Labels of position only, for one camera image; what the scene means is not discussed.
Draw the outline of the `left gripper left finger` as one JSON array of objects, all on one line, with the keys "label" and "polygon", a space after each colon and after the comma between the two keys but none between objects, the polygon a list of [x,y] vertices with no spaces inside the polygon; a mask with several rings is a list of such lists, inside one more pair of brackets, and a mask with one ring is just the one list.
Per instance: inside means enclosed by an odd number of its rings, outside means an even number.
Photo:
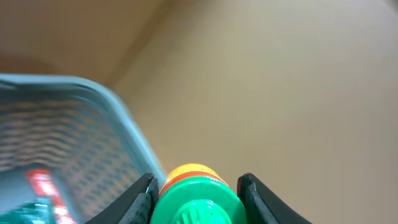
[{"label": "left gripper left finger", "polygon": [[158,196],[157,179],[145,173],[86,224],[149,224]]}]

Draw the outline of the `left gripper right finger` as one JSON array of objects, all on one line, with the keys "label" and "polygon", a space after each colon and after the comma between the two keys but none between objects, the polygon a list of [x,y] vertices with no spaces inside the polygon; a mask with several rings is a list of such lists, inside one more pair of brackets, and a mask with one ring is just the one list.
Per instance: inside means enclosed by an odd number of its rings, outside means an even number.
[{"label": "left gripper right finger", "polygon": [[250,224],[311,224],[252,173],[238,179],[237,190]]}]

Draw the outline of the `red sauce bottle green cap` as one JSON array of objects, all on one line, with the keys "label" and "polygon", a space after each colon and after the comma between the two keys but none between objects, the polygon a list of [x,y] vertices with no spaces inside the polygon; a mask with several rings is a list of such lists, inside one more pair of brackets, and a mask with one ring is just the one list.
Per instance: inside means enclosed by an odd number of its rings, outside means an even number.
[{"label": "red sauce bottle green cap", "polygon": [[190,163],[170,172],[150,224],[248,224],[237,194],[209,167]]}]

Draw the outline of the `red instant coffee stick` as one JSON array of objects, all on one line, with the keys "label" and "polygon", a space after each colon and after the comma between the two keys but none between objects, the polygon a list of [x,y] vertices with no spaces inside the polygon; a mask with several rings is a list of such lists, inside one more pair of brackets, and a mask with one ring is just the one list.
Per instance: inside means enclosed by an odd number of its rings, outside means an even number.
[{"label": "red instant coffee stick", "polygon": [[55,220],[58,224],[76,224],[75,219],[71,216],[71,213],[65,205],[58,188],[52,180],[50,171],[38,168],[28,170],[25,174],[34,192],[38,196],[48,197],[51,199],[53,203],[53,214],[55,215]]}]

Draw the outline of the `green glove package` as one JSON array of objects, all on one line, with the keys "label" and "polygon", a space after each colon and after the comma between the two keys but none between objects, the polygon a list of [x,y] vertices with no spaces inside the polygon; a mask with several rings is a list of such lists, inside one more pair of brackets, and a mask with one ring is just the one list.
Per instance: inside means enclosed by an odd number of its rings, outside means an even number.
[{"label": "green glove package", "polygon": [[1,214],[1,224],[56,224],[53,204],[43,198]]}]

